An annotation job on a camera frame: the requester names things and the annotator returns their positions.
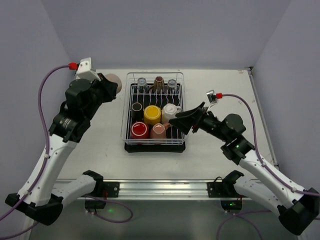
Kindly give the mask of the red mug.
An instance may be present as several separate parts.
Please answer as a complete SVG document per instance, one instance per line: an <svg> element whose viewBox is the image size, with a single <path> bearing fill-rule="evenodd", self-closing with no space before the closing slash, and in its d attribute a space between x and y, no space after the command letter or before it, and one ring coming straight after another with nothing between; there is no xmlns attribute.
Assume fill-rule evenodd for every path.
<svg viewBox="0 0 320 240"><path fill-rule="evenodd" d="M130 127L130 135L132 139L148 139L149 134L149 126L142 121L137 121Z"/></svg>

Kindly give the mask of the pink floral mug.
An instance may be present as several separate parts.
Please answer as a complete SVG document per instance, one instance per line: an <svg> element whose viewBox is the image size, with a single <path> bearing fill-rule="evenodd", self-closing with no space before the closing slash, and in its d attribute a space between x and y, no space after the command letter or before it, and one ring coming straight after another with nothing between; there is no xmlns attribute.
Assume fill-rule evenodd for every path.
<svg viewBox="0 0 320 240"><path fill-rule="evenodd" d="M167 129L170 127L170 123L166 122L164 124L155 124L150 131L151 139L165 139L167 136Z"/></svg>

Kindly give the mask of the light pink mug dark interior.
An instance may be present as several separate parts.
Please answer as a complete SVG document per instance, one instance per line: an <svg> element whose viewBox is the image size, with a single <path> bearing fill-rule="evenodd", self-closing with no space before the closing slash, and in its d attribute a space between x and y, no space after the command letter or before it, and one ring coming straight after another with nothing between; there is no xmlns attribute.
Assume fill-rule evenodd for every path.
<svg viewBox="0 0 320 240"><path fill-rule="evenodd" d="M109 73L104 76L108 81L117 84L116 94L118 94L122 90L122 86L123 86L121 79L116 74L113 74L113 73Z"/></svg>

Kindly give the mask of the white faceted mug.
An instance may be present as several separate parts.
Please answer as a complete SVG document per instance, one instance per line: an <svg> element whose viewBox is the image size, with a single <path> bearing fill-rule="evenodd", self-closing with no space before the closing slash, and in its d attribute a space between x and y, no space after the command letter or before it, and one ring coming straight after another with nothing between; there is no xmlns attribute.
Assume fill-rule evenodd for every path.
<svg viewBox="0 0 320 240"><path fill-rule="evenodd" d="M161 123L168 123L169 120L175 118L176 114L181 112L181 107L172 103L167 103L161 110Z"/></svg>

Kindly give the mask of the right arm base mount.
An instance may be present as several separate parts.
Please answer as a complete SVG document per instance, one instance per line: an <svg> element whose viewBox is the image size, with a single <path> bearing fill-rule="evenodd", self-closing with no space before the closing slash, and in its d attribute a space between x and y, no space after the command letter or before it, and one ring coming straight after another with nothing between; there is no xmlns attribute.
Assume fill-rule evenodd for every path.
<svg viewBox="0 0 320 240"><path fill-rule="evenodd" d="M209 198L219 199L226 213L239 213L243 208L243 196L236 193L221 176L206 183Z"/></svg>

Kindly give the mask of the yellow mug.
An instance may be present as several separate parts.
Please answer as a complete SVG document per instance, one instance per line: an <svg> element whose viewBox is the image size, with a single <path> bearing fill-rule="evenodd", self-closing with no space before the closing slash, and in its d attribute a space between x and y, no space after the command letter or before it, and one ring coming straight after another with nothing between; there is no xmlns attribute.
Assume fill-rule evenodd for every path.
<svg viewBox="0 0 320 240"><path fill-rule="evenodd" d="M143 121L146 125L158 124L162 119L162 110L156 105L149 105L144 109Z"/></svg>

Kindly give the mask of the black tumbler cup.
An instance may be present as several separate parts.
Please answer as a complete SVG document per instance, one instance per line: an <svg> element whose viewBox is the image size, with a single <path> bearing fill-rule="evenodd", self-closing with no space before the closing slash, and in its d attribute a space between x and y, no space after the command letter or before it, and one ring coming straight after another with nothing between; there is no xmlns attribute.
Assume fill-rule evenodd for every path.
<svg viewBox="0 0 320 240"><path fill-rule="evenodd" d="M139 102L135 102L131 106L131 118L133 122L141 122L144 117L143 106Z"/></svg>

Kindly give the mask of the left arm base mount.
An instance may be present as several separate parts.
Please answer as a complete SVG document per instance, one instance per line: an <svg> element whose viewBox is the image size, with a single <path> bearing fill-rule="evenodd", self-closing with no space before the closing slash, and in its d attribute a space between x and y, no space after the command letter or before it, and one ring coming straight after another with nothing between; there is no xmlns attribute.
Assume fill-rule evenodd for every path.
<svg viewBox="0 0 320 240"><path fill-rule="evenodd" d="M120 183L118 181L104 181L98 188L89 193L88 196L107 200L108 198L117 198L119 190ZM106 202L89 197L86 197L84 201L84 207L87 211L97 213L97 210L105 208Z"/></svg>

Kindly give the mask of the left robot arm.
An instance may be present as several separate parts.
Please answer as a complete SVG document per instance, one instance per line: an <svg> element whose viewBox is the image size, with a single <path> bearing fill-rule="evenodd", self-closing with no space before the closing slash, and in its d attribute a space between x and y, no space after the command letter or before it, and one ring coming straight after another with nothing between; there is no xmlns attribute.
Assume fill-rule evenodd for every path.
<svg viewBox="0 0 320 240"><path fill-rule="evenodd" d="M112 73L98 73L93 80L73 80L65 91L65 101L52 121L45 148L33 172L17 193L7 196L5 203L49 226L73 201L87 194L101 194L103 176L92 170L83 172L60 189L54 189L54 185L99 107L115 100L121 89L120 78Z"/></svg>

